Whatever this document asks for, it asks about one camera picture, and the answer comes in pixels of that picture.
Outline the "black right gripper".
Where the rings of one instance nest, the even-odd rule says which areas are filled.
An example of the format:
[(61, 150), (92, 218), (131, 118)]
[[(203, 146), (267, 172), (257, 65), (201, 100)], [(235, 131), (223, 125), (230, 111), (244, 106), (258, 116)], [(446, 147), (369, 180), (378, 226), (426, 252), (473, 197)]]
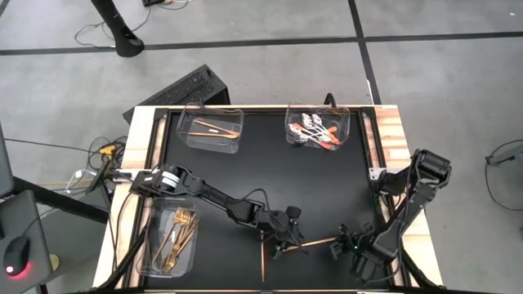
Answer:
[[(393, 278), (393, 228), (352, 234), (345, 224), (339, 226), (337, 239), (349, 239), (353, 253), (353, 272), (362, 282), (389, 282)], [(330, 246), (333, 259), (339, 259), (348, 251), (347, 244), (340, 241)]]

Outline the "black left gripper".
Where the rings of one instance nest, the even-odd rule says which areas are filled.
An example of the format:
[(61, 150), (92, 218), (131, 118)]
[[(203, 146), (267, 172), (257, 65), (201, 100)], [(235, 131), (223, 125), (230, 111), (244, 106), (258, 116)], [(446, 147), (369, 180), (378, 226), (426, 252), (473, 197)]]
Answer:
[(265, 210), (261, 212), (261, 231), (275, 237), (278, 241), (272, 248), (273, 260), (278, 260), (282, 256), (287, 245), (293, 245), (293, 249), (309, 254), (304, 245), (305, 239), (299, 229), (297, 221), (299, 217), (291, 219), (285, 211)]

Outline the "wooden stick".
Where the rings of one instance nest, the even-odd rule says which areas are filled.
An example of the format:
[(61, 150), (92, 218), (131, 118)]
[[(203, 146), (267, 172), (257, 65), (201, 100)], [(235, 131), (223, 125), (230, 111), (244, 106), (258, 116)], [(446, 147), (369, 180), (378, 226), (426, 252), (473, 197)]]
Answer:
[[(312, 242), (308, 242), (308, 243), (304, 243), (304, 245), (306, 247), (312, 247), (312, 246), (315, 246), (315, 245), (321, 245), (321, 244), (326, 244), (326, 243), (331, 243), (331, 242), (334, 242), (336, 241), (337, 237), (332, 237), (332, 238), (324, 238), (324, 239), (321, 239), (321, 240), (317, 240), (317, 241), (312, 241)], [(289, 252), (289, 251), (293, 251), (293, 250), (297, 250), (297, 249), (293, 249), (293, 246), (291, 247), (287, 247), (284, 252)]]

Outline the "gold chopstick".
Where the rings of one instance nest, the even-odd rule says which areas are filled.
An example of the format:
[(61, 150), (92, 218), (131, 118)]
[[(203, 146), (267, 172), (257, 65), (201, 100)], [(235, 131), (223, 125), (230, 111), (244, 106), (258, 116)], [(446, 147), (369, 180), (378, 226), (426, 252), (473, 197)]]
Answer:
[(228, 133), (231, 136), (239, 136), (239, 133), (237, 131), (228, 130), (228, 129), (225, 129), (225, 128), (222, 128), (222, 127), (210, 124), (208, 122), (204, 122), (203, 120), (196, 119), (196, 120), (194, 120), (194, 123), (198, 123), (198, 124), (201, 124), (201, 125), (204, 125), (204, 126), (207, 126), (207, 127), (215, 128), (215, 129), (217, 129), (219, 131), (223, 131), (225, 133)]

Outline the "clear plastic bin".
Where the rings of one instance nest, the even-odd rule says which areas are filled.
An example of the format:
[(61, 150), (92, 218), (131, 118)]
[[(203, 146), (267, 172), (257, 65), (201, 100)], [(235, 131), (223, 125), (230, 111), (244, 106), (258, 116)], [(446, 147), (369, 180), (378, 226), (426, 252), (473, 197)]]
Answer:
[[(174, 245), (179, 208), (191, 210), (194, 223), (187, 239)], [(150, 206), (144, 249), (136, 272), (148, 278), (180, 278), (188, 274), (194, 264), (198, 229), (199, 211), (194, 203), (185, 198), (156, 198)]]
[[(333, 147), (331, 150), (324, 149), (312, 141), (308, 141), (305, 144), (300, 144), (295, 141), (295, 135), (289, 130), (289, 125), (298, 123), (302, 125), (302, 113), (305, 114), (318, 114), (325, 127), (337, 127), (337, 131), (334, 135), (340, 140), (339, 145), (332, 143)], [(326, 151), (335, 151), (342, 147), (347, 141), (350, 134), (351, 126), (351, 112), (348, 108), (333, 107), (332, 105), (299, 105), (289, 104), (285, 114), (284, 128), (286, 141), (291, 145), (300, 147), (309, 147), (322, 149)]]
[[(226, 139), (209, 136), (187, 136), (179, 135), (180, 132), (204, 132), (228, 134), (215, 128), (207, 127), (194, 122), (203, 120), (228, 130), (237, 131), (239, 138)], [(177, 123), (177, 136), (193, 149), (203, 149), (224, 154), (234, 154), (239, 149), (239, 141), (244, 125), (244, 112), (241, 109), (220, 109), (204, 105), (188, 104), (181, 112)]]

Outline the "black desk bar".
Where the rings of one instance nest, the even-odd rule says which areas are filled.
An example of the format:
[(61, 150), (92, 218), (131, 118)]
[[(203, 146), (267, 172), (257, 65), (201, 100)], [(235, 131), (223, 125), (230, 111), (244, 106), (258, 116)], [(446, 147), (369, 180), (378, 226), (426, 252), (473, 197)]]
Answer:
[(106, 223), (109, 219), (109, 213), (92, 205), (82, 203), (79, 200), (58, 194), (49, 189), (33, 184), (29, 181), (14, 177), (14, 191), (22, 192), (31, 190), (37, 203), (57, 208), (69, 214), (80, 216), (91, 221)]

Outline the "grey desk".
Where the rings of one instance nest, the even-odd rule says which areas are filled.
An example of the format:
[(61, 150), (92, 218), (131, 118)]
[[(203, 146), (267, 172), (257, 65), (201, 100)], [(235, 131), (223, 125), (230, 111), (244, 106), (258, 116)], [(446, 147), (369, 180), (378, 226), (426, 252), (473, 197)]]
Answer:
[[(3, 256), (9, 242), (26, 236), (30, 240), (29, 263), (15, 277), (8, 276)], [(34, 193), (25, 191), (0, 203), (0, 294), (23, 294), (44, 283), (53, 273)]]

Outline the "black computer mouse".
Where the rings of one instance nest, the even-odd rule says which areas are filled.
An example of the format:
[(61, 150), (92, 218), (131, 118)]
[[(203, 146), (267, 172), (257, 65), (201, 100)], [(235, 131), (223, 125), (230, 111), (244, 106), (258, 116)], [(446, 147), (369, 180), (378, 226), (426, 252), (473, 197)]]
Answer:
[(11, 277), (20, 275), (29, 263), (30, 240), (26, 236), (12, 239), (4, 252), (3, 267)]

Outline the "black stand pole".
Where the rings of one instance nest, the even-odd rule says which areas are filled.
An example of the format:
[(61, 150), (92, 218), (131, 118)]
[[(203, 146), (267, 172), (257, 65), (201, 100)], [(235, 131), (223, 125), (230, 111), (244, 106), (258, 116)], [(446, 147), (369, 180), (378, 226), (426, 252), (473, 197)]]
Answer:
[(145, 44), (127, 26), (113, 0), (90, 0), (113, 34), (116, 53), (134, 57), (142, 53)]

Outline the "grey laptop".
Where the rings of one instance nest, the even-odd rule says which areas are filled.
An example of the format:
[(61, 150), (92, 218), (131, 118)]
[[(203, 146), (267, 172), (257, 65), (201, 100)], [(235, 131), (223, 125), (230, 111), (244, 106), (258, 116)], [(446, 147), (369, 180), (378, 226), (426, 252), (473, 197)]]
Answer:
[(6, 197), (14, 189), (14, 177), (12, 175), (5, 137), (0, 124), (0, 198)]

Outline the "black frame strut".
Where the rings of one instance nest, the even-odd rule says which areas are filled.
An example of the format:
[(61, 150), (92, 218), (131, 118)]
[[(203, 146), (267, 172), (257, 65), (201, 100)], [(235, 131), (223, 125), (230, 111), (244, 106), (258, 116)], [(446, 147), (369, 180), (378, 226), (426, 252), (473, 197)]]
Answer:
[(405, 250), (404, 245), (400, 242), (398, 257), (403, 265), (400, 268), (405, 267), (407, 272), (413, 276), (413, 280), (418, 283), (419, 287), (424, 288), (440, 288), (440, 285), (433, 283), (416, 265), (412, 257)]
[(144, 242), (146, 235), (146, 228), (142, 229), (138, 238), (132, 243), (130, 249), (117, 266), (116, 270), (108, 277), (108, 279), (102, 283), (97, 289), (98, 290), (114, 290), (119, 282), (119, 280), (127, 272), (127, 268), (134, 261), (135, 255), (141, 247), (141, 244)]

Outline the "wooden table frame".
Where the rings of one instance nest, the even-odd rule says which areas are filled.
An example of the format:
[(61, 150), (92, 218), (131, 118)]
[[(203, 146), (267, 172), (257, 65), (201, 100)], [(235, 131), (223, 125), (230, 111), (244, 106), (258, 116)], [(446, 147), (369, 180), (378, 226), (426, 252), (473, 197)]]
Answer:
[[(352, 105), (355, 110), (367, 109), (371, 114), (364, 117), (364, 125), (369, 127), (371, 119), (376, 119), (377, 129), (365, 131), (370, 142), (370, 158), (373, 172), (379, 168), (400, 169), (406, 167), (410, 157), (408, 142), (402, 126), (400, 112), (396, 105)], [(156, 118), (164, 110), (182, 111), (182, 105), (173, 106), (137, 106), (127, 136), (127, 145), (123, 155), (123, 167), (137, 172), (146, 164), (146, 156), (153, 153), (152, 163), (159, 161), (159, 150), (165, 133), (163, 127), (166, 118)], [(96, 267), (93, 287), (100, 287), (113, 272), (113, 261), (123, 259), (130, 248), (132, 228), (139, 208), (139, 198), (129, 195), (131, 184), (118, 183), (114, 191), (110, 208), (110, 218), (106, 226), (101, 253)], [(420, 270), (432, 282), (443, 283), (431, 240), (427, 217), (421, 212), (403, 237), (405, 250), (412, 257)]]

